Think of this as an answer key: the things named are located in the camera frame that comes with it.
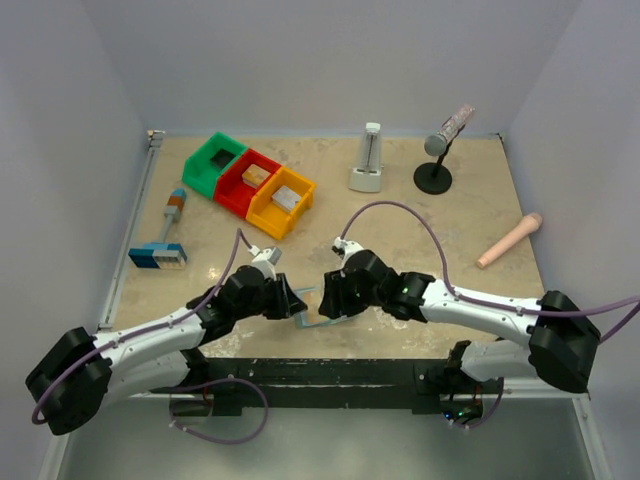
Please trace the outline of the green card holder wallet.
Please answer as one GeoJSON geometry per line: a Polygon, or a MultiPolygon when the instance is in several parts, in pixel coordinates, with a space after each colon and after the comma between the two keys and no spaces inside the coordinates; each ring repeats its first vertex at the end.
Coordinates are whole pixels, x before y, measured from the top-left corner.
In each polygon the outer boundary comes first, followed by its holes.
{"type": "Polygon", "coordinates": [[[350,317],[345,316],[330,319],[319,314],[319,306],[323,298],[323,289],[320,286],[299,288],[295,293],[307,305],[306,311],[293,316],[298,329],[327,327],[350,320],[350,317]]]}

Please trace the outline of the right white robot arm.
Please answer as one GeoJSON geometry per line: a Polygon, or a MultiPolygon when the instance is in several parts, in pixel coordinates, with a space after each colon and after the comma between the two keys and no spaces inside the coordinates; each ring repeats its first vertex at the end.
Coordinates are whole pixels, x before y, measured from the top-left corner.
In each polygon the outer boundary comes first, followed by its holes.
{"type": "Polygon", "coordinates": [[[557,291],[542,299],[510,298],[467,289],[418,272],[398,273],[372,251],[348,256],[324,275],[320,315],[352,317],[379,307],[398,320],[463,326],[496,336],[470,342],[452,356],[467,377],[534,377],[569,393],[587,391],[601,334],[557,291]]]}

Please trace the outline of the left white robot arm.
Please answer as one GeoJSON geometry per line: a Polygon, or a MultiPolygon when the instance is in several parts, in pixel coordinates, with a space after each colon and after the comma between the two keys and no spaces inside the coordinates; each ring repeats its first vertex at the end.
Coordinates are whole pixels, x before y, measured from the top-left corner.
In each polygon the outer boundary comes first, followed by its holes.
{"type": "Polygon", "coordinates": [[[135,328],[90,334],[65,332],[27,375],[35,407],[31,421],[54,435],[91,420],[107,402],[143,391],[185,386],[195,349],[231,333],[249,317],[288,319],[307,304],[285,274],[241,266],[185,307],[135,328]]]}

